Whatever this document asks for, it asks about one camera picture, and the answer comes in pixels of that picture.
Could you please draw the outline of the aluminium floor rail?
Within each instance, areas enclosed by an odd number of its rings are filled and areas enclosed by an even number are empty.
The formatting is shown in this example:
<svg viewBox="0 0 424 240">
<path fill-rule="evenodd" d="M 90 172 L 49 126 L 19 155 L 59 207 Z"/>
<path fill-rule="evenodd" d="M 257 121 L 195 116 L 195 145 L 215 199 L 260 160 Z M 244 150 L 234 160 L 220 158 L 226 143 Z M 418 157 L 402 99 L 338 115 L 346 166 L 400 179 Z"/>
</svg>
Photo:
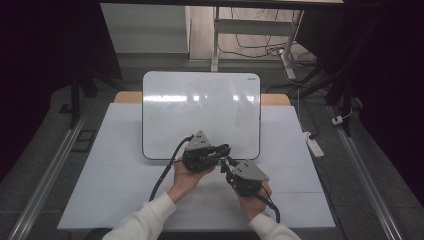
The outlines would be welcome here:
<svg viewBox="0 0 424 240">
<path fill-rule="evenodd" d="M 26 240 L 48 198 L 48 195 L 50 194 L 50 191 L 53 188 L 54 183 L 56 182 L 65 160 L 68 158 L 69 153 L 72 150 L 72 146 L 75 143 L 82 126 L 86 122 L 87 115 L 88 111 L 84 110 L 75 126 L 67 131 L 64 140 L 61 142 L 59 149 L 56 151 L 52 161 L 49 163 L 41 180 L 37 184 L 7 240 Z"/>
<path fill-rule="evenodd" d="M 376 216 L 388 240 L 404 240 L 402 233 L 396 223 L 389 207 L 384 198 L 380 194 L 370 172 L 368 171 L 363 158 L 359 153 L 352 138 L 349 137 L 343 129 L 342 124 L 335 125 L 340 136 L 341 142 L 346 149 L 346 152 L 352 162 L 352 165 L 357 173 L 357 176 L 364 188 L 371 206 L 374 208 Z"/>
</svg>

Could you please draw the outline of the white whiteboard with dark rim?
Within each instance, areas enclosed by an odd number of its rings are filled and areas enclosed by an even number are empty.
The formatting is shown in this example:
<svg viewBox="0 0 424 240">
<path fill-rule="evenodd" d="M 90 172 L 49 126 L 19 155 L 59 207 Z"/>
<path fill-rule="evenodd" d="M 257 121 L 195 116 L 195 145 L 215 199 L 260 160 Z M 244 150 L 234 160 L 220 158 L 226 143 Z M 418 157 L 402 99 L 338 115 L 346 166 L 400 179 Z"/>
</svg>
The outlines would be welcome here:
<svg viewBox="0 0 424 240">
<path fill-rule="evenodd" d="M 150 71 L 143 77 L 142 152 L 168 159 L 187 136 L 228 144 L 235 159 L 260 155 L 260 77 L 253 73 Z"/>
</svg>

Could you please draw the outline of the wooden table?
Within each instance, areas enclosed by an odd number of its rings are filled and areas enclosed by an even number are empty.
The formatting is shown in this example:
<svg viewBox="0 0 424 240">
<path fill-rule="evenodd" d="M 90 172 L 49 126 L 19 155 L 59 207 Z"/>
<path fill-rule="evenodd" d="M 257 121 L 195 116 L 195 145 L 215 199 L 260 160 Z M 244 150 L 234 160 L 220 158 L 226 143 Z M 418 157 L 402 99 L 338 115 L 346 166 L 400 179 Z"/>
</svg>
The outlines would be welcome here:
<svg viewBox="0 0 424 240">
<path fill-rule="evenodd" d="M 121 91 L 118 92 L 114 103 L 134 103 L 142 102 L 142 93 L 140 91 Z M 262 94 L 261 104 L 263 106 L 290 106 L 290 100 L 285 94 Z"/>
</svg>

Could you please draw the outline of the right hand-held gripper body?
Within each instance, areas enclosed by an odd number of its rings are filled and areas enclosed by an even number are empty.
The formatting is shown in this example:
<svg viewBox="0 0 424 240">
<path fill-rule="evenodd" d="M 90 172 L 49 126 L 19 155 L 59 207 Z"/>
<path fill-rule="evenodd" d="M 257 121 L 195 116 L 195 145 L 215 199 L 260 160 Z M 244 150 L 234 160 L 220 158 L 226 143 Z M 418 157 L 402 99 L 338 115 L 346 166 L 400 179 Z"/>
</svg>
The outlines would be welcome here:
<svg viewBox="0 0 424 240">
<path fill-rule="evenodd" d="M 226 173 L 226 180 L 242 197 L 253 196 L 269 177 L 250 160 L 237 162 L 239 164 Z"/>
</svg>

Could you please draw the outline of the white power strip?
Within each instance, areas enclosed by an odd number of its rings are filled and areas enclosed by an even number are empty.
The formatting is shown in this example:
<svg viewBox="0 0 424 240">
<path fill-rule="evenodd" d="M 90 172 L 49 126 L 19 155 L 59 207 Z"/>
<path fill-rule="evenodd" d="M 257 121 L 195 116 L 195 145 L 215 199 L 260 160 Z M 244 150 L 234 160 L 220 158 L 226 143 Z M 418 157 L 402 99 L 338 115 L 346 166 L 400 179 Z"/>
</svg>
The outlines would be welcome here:
<svg viewBox="0 0 424 240">
<path fill-rule="evenodd" d="M 303 136 L 312 155 L 316 158 L 323 157 L 324 152 L 322 151 L 321 147 L 318 145 L 317 141 L 315 139 L 312 139 L 312 134 L 310 132 L 304 132 Z"/>
</svg>

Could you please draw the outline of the grey metal desk frame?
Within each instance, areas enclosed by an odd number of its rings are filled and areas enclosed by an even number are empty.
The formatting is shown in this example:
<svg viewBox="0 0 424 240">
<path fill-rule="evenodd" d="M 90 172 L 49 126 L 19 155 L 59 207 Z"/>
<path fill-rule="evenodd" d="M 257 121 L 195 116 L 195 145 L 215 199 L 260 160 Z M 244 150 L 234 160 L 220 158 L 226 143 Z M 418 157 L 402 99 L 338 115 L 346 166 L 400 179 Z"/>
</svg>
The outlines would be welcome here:
<svg viewBox="0 0 424 240">
<path fill-rule="evenodd" d="M 211 58 L 211 70 L 218 70 L 218 40 L 220 34 L 244 34 L 244 35 L 268 35 L 287 37 L 287 43 L 283 50 L 278 52 L 282 61 L 284 72 L 288 80 L 295 80 L 296 76 L 289 63 L 289 54 L 294 43 L 295 36 L 300 25 L 303 10 L 295 10 L 291 22 L 261 21 L 261 20 L 236 20 L 221 19 L 220 8 L 214 8 L 214 34 L 213 51 Z"/>
</svg>

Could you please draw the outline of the person's left hand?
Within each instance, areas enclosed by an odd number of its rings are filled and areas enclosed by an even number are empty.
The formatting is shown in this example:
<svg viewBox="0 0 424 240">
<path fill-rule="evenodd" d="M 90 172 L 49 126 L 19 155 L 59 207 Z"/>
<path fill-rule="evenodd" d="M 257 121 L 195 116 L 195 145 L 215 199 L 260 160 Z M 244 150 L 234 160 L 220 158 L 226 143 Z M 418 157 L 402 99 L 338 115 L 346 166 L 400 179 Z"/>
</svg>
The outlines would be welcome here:
<svg viewBox="0 0 424 240">
<path fill-rule="evenodd" d="M 199 181 L 211 173 L 215 167 L 210 167 L 202 172 L 192 172 L 186 168 L 181 158 L 174 163 L 174 178 L 167 194 L 174 203 L 178 203 L 191 192 Z"/>
</svg>

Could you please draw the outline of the person's right hand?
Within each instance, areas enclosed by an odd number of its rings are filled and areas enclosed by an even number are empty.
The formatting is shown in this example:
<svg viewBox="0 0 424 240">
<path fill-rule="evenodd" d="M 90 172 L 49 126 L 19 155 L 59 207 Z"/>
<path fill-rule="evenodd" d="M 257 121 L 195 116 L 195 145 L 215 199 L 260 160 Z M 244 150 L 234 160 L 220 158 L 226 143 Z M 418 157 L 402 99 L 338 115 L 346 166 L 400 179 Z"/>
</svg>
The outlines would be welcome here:
<svg viewBox="0 0 424 240">
<path fill-rule="evenodd" d="M 242 197 L 239 192 L 234 189 L 241 209 L 243 210 L 248 221 L 252 221 L 258 214 L 262 213 L 266 209 L 266 204 L 255 197 Z M 272 190 L 269 184 L 264 181 L 262 183 L 262 189 L 259 191 L 259 195 L 266 200 L 270 199 Z"/>
</svg>

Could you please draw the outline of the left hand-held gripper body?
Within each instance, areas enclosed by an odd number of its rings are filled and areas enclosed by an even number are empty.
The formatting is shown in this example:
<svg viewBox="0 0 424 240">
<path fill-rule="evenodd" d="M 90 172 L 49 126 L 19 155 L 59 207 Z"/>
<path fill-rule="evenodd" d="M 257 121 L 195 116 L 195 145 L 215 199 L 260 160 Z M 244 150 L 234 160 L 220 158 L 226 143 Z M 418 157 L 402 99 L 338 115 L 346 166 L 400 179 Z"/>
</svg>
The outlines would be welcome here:
<svg viewBox="0 0 424 240">
<path fill-rule="evenodd" d="M 184 150 L 183 163 L 192 172 L 202 172 L 218 164 L 217 155 L 205 134 L 198 131 Z"/>
</svg>

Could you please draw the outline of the black metal stand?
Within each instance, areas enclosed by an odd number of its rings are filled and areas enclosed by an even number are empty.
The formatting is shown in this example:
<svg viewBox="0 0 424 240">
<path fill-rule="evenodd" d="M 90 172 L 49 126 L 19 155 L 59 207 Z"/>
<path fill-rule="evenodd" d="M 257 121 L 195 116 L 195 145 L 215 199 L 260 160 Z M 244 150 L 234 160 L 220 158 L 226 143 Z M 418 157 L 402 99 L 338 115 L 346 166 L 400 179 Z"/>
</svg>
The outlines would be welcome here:
<svg viewBox="0 0 424 240">
<path fill-rule="evenodd" d="M 71 105 L 63 105 L 60 112 L 71 114 L 71 123 L 69 128 L 73 129 L 80 118 L 80 94 L 82 89 L 87 97 L 96 97 L 98 90 L 94 83 L 94 68 L 85 68 L 76 71 L 71 77 Z"/>
</svg>

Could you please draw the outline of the grey cabinet panel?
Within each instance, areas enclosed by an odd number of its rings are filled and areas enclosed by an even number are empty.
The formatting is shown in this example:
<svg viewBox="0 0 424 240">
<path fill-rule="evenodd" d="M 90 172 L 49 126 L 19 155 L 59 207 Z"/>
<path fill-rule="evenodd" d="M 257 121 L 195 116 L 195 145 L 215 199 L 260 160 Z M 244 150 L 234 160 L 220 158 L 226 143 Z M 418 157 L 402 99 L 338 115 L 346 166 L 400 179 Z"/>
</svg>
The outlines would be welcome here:
<svg viewBox="0 0 424 240">
<path fill-rule="evenodd" d="M 189 7 L 118 3 L 100 6 L 117 53 L 189 52 Z"/>
</svg>

